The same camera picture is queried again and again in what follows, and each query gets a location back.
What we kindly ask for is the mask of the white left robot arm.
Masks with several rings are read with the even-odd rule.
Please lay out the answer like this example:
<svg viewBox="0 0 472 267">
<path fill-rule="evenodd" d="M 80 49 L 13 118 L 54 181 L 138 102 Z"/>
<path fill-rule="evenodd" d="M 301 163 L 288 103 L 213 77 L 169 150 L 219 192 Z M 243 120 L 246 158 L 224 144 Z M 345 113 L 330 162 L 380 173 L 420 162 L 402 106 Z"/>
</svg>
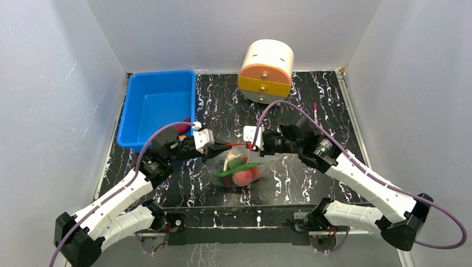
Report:
<svg viewBox="0 0 472 267">
<path fill-rule="evenodd" d="M 188 123 L 195 133 L 180 139 L 178 122 L 157 130 L 145 142 L 136 166 L 119 184 L 89 206 L 70 215 L 64 212 L 55 222 L 56 250 L 53 266 L 62 255 L 71 266 L 91 266 L 110 245 L 137 231 L 160 231 L 166 216 L 153 202 L 127 212 L 139 198 L 152 192 L 173 173 L 173 162 L 201 158 L 212 159 L 231 149 L 231 144 L 218 140 L 212 130 L 199 122 Z"/>
</svg>

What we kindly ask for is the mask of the white garlic piece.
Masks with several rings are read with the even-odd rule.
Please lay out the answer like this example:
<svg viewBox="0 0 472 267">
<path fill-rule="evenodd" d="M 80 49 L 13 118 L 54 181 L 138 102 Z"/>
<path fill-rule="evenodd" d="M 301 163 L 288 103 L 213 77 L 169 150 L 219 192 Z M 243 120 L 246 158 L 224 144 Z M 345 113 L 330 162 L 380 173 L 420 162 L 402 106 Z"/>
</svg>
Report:
<svg viewBox="0 0 472 267">
<path fill-rule="evenodd" d="M 230 161 L 235 160 L 235 159 L 241 159 L 241 158 L 242 158 L 242 154 L 228 154 L 224 161 L 223 171 L 227 171 L 228 164 Z"/>
</svg>

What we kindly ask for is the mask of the clear zip top bag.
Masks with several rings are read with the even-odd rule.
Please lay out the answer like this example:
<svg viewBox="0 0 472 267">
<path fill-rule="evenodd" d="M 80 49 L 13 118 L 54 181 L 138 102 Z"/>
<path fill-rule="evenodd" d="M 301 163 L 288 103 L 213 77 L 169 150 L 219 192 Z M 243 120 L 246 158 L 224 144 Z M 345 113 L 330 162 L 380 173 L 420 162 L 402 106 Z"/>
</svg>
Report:
<svg viewBox="0 0 472 267">
<path fill-rule="evenodd" d="M 230 149 L 212 159 L 211 181 L 219 187 L 243 187 L 269 174 L 279 156 L 261 157 L 244 143 L 231 144 Z"/>
</svg>

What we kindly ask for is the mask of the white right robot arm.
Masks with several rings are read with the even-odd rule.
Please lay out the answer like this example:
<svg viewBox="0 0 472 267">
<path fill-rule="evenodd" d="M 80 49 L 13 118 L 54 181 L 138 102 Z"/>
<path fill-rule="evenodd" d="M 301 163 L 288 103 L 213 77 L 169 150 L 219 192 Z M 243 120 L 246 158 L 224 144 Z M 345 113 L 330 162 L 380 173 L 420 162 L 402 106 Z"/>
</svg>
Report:
<svg viewBox="0 0 472 267">
<path fill-rule="evenodd" d="M 410 251 L 426 221 L 430 205 L 389 189 L 388 182 L 372 179 L 374 173 L 350 153 L 343 153 L 304 116 L 282 115 L 279 131 L 245 126 L 243 140 L 260 156 L 295 154 L 308 167 L 347 185 L 370 205 L 344 204 L 325 197 L 301 220 L 304 227 L 328 230 L 348 226 L 380 234 L 393 247 Z"/>
</svg>

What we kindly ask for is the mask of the short green pepper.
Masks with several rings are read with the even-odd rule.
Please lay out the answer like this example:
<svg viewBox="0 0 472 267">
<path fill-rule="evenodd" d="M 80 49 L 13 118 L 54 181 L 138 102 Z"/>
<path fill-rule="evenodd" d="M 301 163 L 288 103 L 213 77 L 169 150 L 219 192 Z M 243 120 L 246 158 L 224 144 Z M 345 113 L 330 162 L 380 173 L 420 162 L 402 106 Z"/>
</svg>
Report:
<svg viewBox="0 0 472 267">
<path fill-rule="evenodd" d="M 235 159 L 229 162 L 227 170 L 234 170 L 238 166 L 244 165 L 246 163 L 245 159 L 242 157 L 241 159 Z"/>
</svg>

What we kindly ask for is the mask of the dark grape bunch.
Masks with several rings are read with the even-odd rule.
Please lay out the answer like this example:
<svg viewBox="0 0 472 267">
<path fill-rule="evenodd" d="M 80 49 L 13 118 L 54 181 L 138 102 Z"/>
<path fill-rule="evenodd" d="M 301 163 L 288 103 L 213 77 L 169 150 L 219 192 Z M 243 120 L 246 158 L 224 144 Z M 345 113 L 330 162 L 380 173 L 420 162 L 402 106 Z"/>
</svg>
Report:
<svg viewBox="0 0 472 267">
<path fill-rule="evenodd" d="M 215 163 L 214 171 L 219 173 L 219 172 L 225 171 L 226 169 L 227 169 L 227 160 L 226 160 L 226 158 L 218 159 Z"/>
</svg>

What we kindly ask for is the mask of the peach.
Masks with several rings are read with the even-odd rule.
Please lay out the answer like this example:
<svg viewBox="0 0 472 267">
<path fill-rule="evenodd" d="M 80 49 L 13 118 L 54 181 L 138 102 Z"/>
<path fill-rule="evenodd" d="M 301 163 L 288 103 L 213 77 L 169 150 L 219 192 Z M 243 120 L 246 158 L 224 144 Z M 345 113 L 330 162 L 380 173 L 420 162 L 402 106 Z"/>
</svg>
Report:
<svg viewBox="0 0 472 267">
<path fill-rule="evenodd" d="M 253 175 L 249 169 L 235 172 L 232 180 L 236 186 L 247 186 L 252 182 Z"/>
</svg>

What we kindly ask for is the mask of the red chili pepper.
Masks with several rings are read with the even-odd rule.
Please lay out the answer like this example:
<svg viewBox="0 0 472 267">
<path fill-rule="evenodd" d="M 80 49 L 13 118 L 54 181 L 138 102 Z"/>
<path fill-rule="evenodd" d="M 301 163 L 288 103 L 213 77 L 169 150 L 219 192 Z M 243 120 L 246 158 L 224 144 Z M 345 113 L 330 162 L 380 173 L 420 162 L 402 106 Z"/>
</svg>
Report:
<svg viewBox="0 0 472 267">
<path fill-rule="evenodd" d="M 244 174 L 242 181 L 245 183 L 252 182 L 257 179 L 259 175 L 259 167 L 255 162 L 249 161 L 248 156 L 243 156 L 243 161 L 245 163 L 245 169 L 241 171 L 242 174 Z"/>
</svg>

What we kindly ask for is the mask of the long green chili pepper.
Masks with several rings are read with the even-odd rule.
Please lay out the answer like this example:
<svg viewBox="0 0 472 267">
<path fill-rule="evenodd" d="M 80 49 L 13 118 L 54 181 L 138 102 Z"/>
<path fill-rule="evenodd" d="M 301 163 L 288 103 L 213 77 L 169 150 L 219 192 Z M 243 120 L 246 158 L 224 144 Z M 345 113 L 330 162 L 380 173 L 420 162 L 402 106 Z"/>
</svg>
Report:
<svg viewBox="0 0 472 267">
<path fill-rule="evenodd" d="M 226 177 L 228 175 L 233 175 L 234 173 L 236 172 L 240 172 L 240 171 L 244 171 L 244 170 L 248 170 L 248 169 L 251 169 L 251 168 L 254 168 L 254 167 L 257 167 L 259 165 L 262 165 L 262 163 L 257 163 L 257 162 L 251 162 L 251 163 L 246 163 L 244 165 L 241 165 L 241 166 L 238 166 L 237 168 L 235 168 L 234 170 L 227 170 L 227 171 L 223 171 L 223 172 L 212 172 L 212 175 L 214 177 Z"/>
</svg>

